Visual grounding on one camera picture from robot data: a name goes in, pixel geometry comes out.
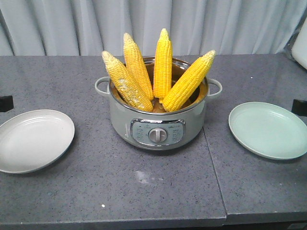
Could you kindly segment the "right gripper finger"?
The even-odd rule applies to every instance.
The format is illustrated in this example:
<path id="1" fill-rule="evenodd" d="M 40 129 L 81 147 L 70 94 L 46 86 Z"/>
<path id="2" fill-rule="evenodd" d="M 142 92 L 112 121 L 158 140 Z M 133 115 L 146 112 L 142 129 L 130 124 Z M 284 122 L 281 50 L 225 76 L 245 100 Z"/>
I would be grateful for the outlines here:
<path id="1" fill-rule="evenodd" d="M 307 115 L 307 101 L 293 99 L 291 112 L 296 115 Z"/>

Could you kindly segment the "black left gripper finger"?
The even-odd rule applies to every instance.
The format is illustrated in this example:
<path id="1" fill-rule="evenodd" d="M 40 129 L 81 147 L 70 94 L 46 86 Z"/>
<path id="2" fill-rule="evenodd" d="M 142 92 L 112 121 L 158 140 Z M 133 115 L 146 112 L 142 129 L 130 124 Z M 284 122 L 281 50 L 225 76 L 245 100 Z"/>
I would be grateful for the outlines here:
<path id="1" fill-rule="evenodd" d="M 1 96 L 0 97 L 0 112 L 7 112 L 13 109 L 13 96 Z"/>

